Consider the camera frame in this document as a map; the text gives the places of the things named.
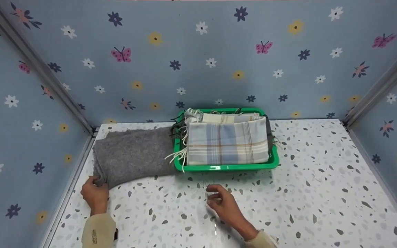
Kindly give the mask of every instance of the green plastic basket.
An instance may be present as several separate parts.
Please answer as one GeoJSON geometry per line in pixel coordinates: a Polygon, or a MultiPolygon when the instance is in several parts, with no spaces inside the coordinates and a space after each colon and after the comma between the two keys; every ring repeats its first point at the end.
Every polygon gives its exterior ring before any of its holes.
{"type": "MultiPolygon", "coordinates": [[[[226,112],[228,114],[230,113],[235,113],[237,108],[207,108],[207,109],[200,109],[203,113],[210,113],[211,111],[218,111],[219,113],[226,112]]],[[[181,114],[183,114],[185,111],[182,110],[179,113],[179,117],[177,118],[177,121],[181,121],[181,114]]],[[[259,108],[242,108],[241,112],[243,113],[259,113],[260,116],[264,115],[264,111],[259,109],[259,108]]],[[[174,152],[178,152],[181,150],[181,139],[176,138],[174,140],[174,152]]],[[[174,159],[174,165],[175,168],[179,171],[182,171],[182,162],[180,159],[175,158],[174,159]]],[[[271,153],[269,154],[269,160],[265,163],[261,164],[246,164],[246,165],[185,165],[183,167],[184,171],[191,171],[191,172],[197,172],[197,171],[248,171],[248,170],[260,170],[260,169],[272,169],[276,168],[278,164],[280,163],[278,154],[277,154],[277,146],[273,145],[271,153]]]]}

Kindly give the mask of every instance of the left hand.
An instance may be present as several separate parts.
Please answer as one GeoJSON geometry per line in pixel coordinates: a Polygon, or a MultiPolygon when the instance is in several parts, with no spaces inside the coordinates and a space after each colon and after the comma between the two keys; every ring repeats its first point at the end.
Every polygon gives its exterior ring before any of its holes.
{"type": "Polygon", "coordinates": [[[89,176],[88,180],[82,185],[81,195],[91,208],[91,215],[105,214],[108,207],[108,197],[110,192],[105,183],[97,187],[93,182],[97,177],[89,176]]]}

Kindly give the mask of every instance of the gray towel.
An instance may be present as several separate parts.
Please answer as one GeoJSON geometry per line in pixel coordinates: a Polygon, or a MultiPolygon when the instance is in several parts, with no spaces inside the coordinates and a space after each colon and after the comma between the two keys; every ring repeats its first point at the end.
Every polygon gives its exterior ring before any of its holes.
{"type": "Polygon", "coordinates": [[[170,128],[110,132],[94,145],[94,175],[96,185],[108,188],[146,176],[179,173],[164,158],[173,152],[170,128]]]}

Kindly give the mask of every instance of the yellow flower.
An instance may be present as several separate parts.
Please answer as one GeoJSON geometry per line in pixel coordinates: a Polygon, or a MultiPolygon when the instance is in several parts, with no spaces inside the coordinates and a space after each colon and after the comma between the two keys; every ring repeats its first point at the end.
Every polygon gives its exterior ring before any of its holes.
{"type": "Polygon", "coordinates": [[[42,224],[45,219],[47,218],[47,211],[41,211],[39,213],[36,214],[36,224],[40,225],[42,224]]]}
{"type": "Polygon", "coordinates": [[[148,35],[148,40],[154,45],[160,45],[163,42],[161,34],[157,32],[150,33],[150,35],[148,35]]]}
{"type": "Polygon", "coordinates": [[[236,80],[240,80],[240,79],[242,79],[244,77],[244,73],[242,72],[242,71],[235,71],[233,74],[232,74],[232,78],[233,79],[236,79],[236,80]]]}
{"type": "Polygon", "coordinates": [[[104,123],[116,123],[114,119],[106,119],[104,123]]]}
{"type": "Polygon", "coordinates": [[[292,114],[290,114],[290,116],[291,116],[292,118],[298,118],[300,114],[301,114],[301,113],[300,113],[299,111],[296,111],[296,112],[293,112],[292,114]]]}
{"type": "Polygon", "coordinates": [[[59,131],[65,133],[66,131],[68,131],[68,125],[65,123],[61,123],[59,124],[59,131]]]}
{"type": "Polygon", "coordinates": [[[142,89],[142,83],[139,81],[134,81],[131,83],[131,87],[136,90],[142,89]]]}
{"type": "Polygon", "coordinates": [[[303,28],[304,23],[301,22],[301,20],[296,20],[293,21],[292,24],[287,25],[287,31],[291,34],[297,34],[301,32],[301,29],[303,28]]]}
{"type": "Polygon", "coordinates": [[[322,96],[319,100],[321,102],[328,102],[330,100],[330,96],[322,96]]]}
{"type": "Polygon", "coordinates": [[[72,160],[72,156],[70,154],[65,155],[65,158],[63,159],[64,162],[69,163],[72,160]]]}
{"type": "Polygon", "coordinates": [[[348,101],[349,101],[349,102],[357,102],[357,101],[359,101],[360,99],[361,99],[361,97],[359,97],[359,96],[357,96],[357,95],[354,95],[354,96],[352,96],[352,97],[349,97],[348,101]]]}
{"type": "Polygon", "coordinates": [[[160,108],[160,105],[158,103],[156,103],[156,102],[153,102],[153,103],[150,104],[150,108],[152,110],[158,110],[160,108]]]}

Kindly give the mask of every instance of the pink butterfly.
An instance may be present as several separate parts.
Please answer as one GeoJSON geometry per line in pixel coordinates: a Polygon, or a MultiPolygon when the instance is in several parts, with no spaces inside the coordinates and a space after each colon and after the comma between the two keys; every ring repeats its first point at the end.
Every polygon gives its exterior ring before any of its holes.
{"type": "Polygon", "coordinates": [[[378,37],[375,38],[375,43],[373,44],[372,47],[374,47],[374,48],[375,47],[384,48],[384,47],[386,47],[386,45],[389,42],[393,41],[394,38],[396,38],[396,35],[393,35],[393,34],[391,34],[391,35],[389,35],[387,37],[386,37],[386,34],[383,34],[382,37],[378,36],[378,37]]]}
{"type": "Polygon", "coordinates": [[[269,43],[269,41],[267,41],[266,44],[263,44],[263,41],[261,41],[261,44],[257,44],[255,46],[255,48],[257,49],[257,54],[260,54],[260,53],[267,54],[269,52],[268,51],[269,48],[271,48],[271,47],[272,47],[272,42],[269,43]]]}
{"type": "Polygon", "coordinates": [[[26,63],[24,63],[24,62],[22,62],[22,61],[19,61],[19,62],[21,62],[21,63],[18,65],[19,69],[21,69],[21,71],[26,72],[27,74],[30,74],[30,67],[29,67],[26,63]]]}
{"type": "Polygon", "coordinates": [[[131,49],[125,47],[122,48],[121,51],[119,51],[116,47],[114,47],[116,50],[111,50],[111,55],[113,55],[116,58],[117,62],[131,62],[130,56],[131,56],[131,49]]]}

